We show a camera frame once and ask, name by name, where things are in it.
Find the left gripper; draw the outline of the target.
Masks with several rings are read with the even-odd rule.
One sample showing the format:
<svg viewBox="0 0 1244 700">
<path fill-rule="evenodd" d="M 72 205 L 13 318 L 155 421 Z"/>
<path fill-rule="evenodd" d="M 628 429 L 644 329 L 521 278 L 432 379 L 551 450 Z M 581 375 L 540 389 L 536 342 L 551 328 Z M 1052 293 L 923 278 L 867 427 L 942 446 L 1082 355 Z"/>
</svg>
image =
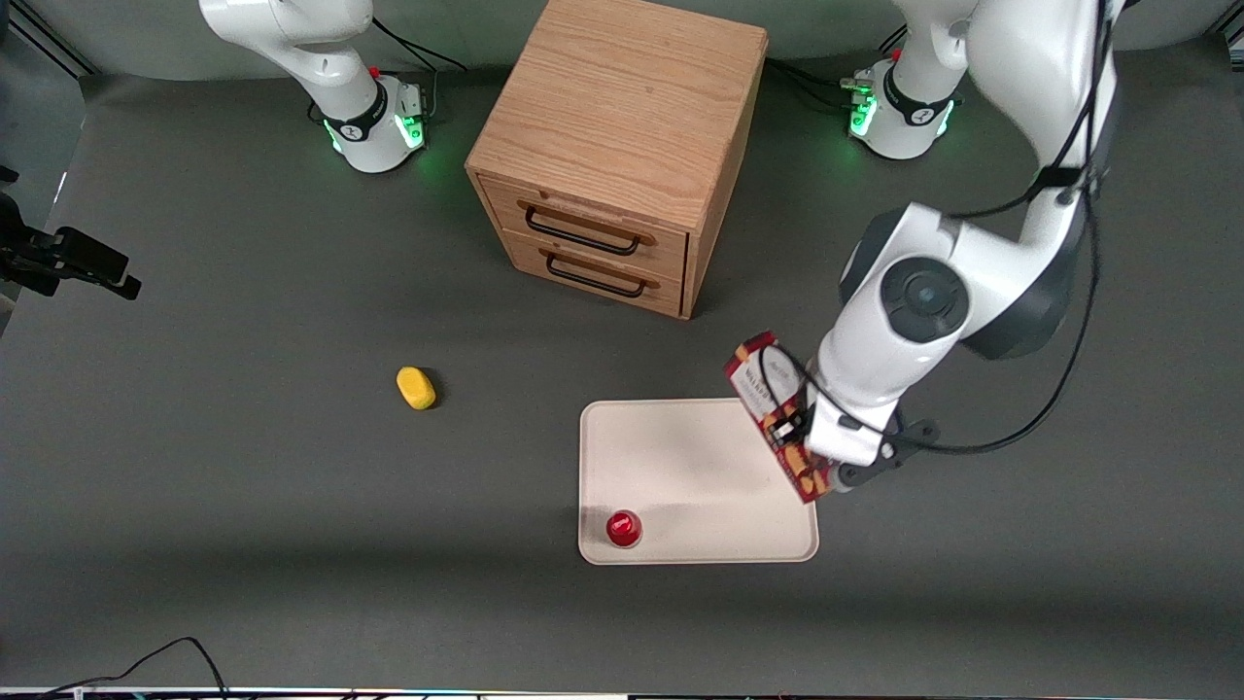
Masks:
<svg viewBox="0 0 1244 700">
<path fill-rule="evenodd" d="M 806 393 L 806 407 L 781 404 L 766 413 L 766 441 L 770 448 L 801 444 L 810 453 L 841 464 L 867 466 L 880 453 L 882 431 L 901 394 Z"/>
</svg>

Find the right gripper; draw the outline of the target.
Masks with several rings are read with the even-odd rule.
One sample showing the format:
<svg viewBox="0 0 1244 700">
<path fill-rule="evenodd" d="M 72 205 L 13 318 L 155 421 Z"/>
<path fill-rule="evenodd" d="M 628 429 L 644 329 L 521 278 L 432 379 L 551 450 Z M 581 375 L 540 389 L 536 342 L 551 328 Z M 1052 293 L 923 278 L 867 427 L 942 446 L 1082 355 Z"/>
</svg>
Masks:
<svg viewBox="0 0 1244 700">
<path fill-rule="evenodd" d="M 127 274 L 129 259 L 104 242 L 76 230 L 58 228 L 58 275 L 53 271 L 56 237 L 29 226 L 12 196 L 1 193 L 1 274 L 4 282 L 17 283 L 34 293 L 52 297 L 58 279 L 96 285 L 124 300 L 136 300 L 142 282 Z"/>
</svg>

